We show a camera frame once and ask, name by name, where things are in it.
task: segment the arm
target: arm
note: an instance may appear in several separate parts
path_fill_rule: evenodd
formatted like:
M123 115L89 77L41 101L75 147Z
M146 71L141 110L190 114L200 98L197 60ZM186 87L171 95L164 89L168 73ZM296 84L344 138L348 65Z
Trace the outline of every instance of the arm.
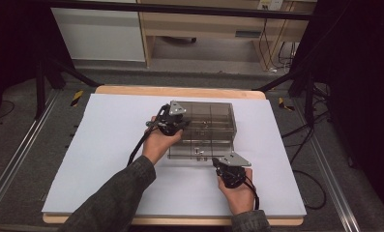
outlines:
M252 170L246 168L246 176L252 180ZM226 188L222 178L218 177L219 189L228 201L233 216L231 225L233 232L271 231L270 224L261 210L254 211L254 195L246 185L238 188Z
M116 173L62 224L58 231L126 231L143 191L156 179L154 164L181 137L154 130L143 144L142 156Z

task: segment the sweater sleeve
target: sweater sleeve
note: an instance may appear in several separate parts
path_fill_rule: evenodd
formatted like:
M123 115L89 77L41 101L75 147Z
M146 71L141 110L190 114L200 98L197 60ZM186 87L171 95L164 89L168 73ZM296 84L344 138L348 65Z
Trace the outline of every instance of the sweater sleeve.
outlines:
M143 191L155 179L153 163L140 156L90 196L58 231L126 231Z
M264 211L245 212L231 218L233 232L271 231Z

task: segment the transparent plastic box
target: transparent plastic box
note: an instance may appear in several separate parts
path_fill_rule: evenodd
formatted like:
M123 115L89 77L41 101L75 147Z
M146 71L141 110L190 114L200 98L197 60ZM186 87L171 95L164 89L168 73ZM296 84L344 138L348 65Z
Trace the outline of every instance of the transparent plastic box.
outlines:
M237 129L231 103L178 101L191 120L182 139L168 151L169 159L210 160L233 152Z

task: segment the hand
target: hand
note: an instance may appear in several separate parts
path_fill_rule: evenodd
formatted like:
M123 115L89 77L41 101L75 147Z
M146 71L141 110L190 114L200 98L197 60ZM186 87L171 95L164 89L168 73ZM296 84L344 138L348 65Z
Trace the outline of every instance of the hand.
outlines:
M183 130L179 130L173 136L167 136L159 129L154 128L143 143L143 156L147 157L153 164L156 164L167 149L180 140L182 133Z
M252 180L252 170L245 168L246 176ZM222 178L218 176L219 189L224 194L228 201L228 207L231 214L238 215L244 212L252 211L254 203L254 194L251 189L245 184L242 184L238 188L226 188Z

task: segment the white cabinet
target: white cabinet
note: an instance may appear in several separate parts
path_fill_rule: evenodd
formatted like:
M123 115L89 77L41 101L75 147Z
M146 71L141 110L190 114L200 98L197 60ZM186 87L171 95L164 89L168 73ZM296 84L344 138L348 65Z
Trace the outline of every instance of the white cabinet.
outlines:
M52 11L73 59L145 62L138 13L55 8Z

